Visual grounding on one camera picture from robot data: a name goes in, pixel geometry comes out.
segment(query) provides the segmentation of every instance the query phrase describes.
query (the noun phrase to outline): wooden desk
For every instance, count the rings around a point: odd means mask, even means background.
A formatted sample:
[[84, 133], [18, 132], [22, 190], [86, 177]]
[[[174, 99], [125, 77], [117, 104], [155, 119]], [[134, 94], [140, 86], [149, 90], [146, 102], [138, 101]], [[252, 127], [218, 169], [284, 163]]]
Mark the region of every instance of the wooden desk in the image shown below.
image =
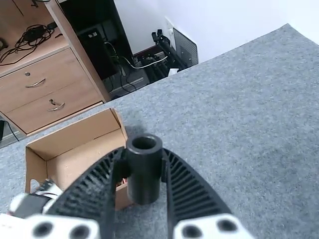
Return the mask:
[[[27, 57], [0, 66], [0, 115], [21, 133], [30, 135], [109, 101], [108, 92], [56, 0], [38, 3], [39, 7], [32, 7], [28, 0], [15, 0], [15, 4], [1, 0], [0, 37], [9, 48], [28, 26], [55, 21], [58, 28]], [[12, 54], [1, 64], [15, 62], [27, 53]]]

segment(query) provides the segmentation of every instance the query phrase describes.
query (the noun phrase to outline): drawer handle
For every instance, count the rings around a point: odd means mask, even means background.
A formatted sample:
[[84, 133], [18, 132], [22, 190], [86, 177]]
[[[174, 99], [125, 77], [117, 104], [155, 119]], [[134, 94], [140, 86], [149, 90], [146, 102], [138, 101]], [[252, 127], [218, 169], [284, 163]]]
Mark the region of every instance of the drawer handle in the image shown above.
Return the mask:
[[29, 86], [25, 86], [26, 88], [32, 88], [32, 87], [36, 87], [37, 85], [41, 84], [42, 82], [45, 81], [45, 78], [43, 80], [40, 80], [32, 85], [29, 85]]
[[58, 104], [58, 103], [56, 103], [53, 99], [50, 99], [49, 102], [50, 102], [52, 105], [57, 106], [57, 107], [55, 107], [55, 108], [53, 108], [53, 109], [48, 109], [48, 111], [50, 111], [50, 112], [51, 112], [51, 111], [58, 111], [58, 110], [62, 109], [62, 108], [64, 107], [64, 105], [65, 105], [65, 103]]

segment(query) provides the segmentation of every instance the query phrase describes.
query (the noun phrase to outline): black cylinder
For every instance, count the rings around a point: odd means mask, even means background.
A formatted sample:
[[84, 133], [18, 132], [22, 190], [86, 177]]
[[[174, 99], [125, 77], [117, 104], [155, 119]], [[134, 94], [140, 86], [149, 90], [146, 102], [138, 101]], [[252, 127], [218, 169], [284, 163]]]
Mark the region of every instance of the black cylinder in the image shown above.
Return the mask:
[[152, 134], [140, 134], [126, 142], [131, 169], [128, 197], [136, 204], [155, 202], [160, 195], [162, 141]]

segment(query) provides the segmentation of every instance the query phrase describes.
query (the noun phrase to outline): gray carpet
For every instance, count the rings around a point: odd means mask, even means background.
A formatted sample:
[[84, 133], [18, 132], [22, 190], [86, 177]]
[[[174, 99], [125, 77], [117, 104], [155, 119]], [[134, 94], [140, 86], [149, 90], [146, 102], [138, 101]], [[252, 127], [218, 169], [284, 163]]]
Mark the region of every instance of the gray carpet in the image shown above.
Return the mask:
[[[318, 238], [319, 47], [286, 25], [0, 150], [0, 209], [23, 190], [24, 146], [107, 107], [193, 166], [257, 238]], [[117, 213], [116, 237], [166, 237], [157, 202]]]

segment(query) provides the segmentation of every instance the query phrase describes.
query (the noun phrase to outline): cardboard box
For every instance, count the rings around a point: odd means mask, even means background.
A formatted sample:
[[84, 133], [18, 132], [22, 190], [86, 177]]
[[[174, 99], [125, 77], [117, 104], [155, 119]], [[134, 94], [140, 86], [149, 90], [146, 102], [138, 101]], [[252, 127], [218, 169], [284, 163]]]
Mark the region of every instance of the cardboard box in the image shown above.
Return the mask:
[[[117, 112], [107, 109], [29, 143], [25, 191], [30, 192], [31, 179], [40, 183], [47, 178], [65, 190], [102, 156], [125, 146], [127, 138]], [[116, 188], [115, 201], [117, 210], [131, 204], [127, 183]]]

